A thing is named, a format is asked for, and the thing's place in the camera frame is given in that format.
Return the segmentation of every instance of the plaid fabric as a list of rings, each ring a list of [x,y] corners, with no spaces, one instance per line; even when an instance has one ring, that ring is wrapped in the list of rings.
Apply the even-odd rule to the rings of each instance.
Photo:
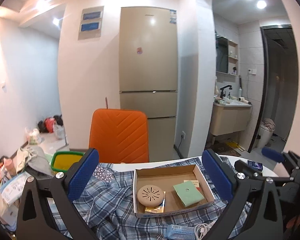
[[[222,157],[222,161],[234,170],[228,158]],[[216,220],[226,207],[227,202],[220,200],[199,158],[167,164],[162,167],[191,164],[199,166],[216,197],[213,204],[207,208],[168,217],[136,218],[133,212],[132,199],[133,171],[116,172],[111,169],[110,164],[103,163],[100,165],[106,167],[115,179],[108,183],[92,176],[82,196],[74,201],[74,205],[100,240],[166,239],[164,233],[167,230],[167,225],[194,227],[207,220]],[[56,206],[53,204],[50,207],[60,231],[70,236]],[[230,237],[236,236],[240,232],[248,210],[249,206],[246,205]]]

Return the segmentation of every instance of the chair backrest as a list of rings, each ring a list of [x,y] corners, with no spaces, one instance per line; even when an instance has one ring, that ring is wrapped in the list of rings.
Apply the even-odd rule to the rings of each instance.
[[[143,112],[97,109],[93,113],[89,148],[103,163],[149,162],[148,121]]]

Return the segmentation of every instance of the toilet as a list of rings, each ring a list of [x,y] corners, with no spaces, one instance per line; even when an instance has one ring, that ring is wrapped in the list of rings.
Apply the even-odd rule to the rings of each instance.
[[[259,135],[261,138],[258,142],[258,148],[263,148],[270,141],[270,138],[271,138],[272,134],[274,133],[274,128],[275,128],[274,123],[273,123],[273,125],[271,125],[271,127],[269,127],[269,126],[265,125],[265,120],[262,120],[262,122],[260,123],[260,127],[259,127]]]

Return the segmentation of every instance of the refrigerator door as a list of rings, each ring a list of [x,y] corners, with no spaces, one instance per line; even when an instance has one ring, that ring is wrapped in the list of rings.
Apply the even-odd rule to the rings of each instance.
[[[177,92],[121,93],[121,109],[139,110],[147,118],[175,117],[177,114]]]
[[[172,160],[176,118],[148,119],[149,160]]]
[[[120,91],[178,89],[177,25],[170,23],[171,14],[154,7],[121,8]]]

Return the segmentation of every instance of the green cloth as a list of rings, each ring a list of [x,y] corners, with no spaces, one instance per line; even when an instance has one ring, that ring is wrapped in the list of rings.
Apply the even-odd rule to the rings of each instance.
[[[200,191],[196,189],[196,187],[191,181],[186,181],[174,185],[173,187],[176,190],[179,198],[181,199],[185,207],[188,207],[204,199],[204,196],[202,196]]]

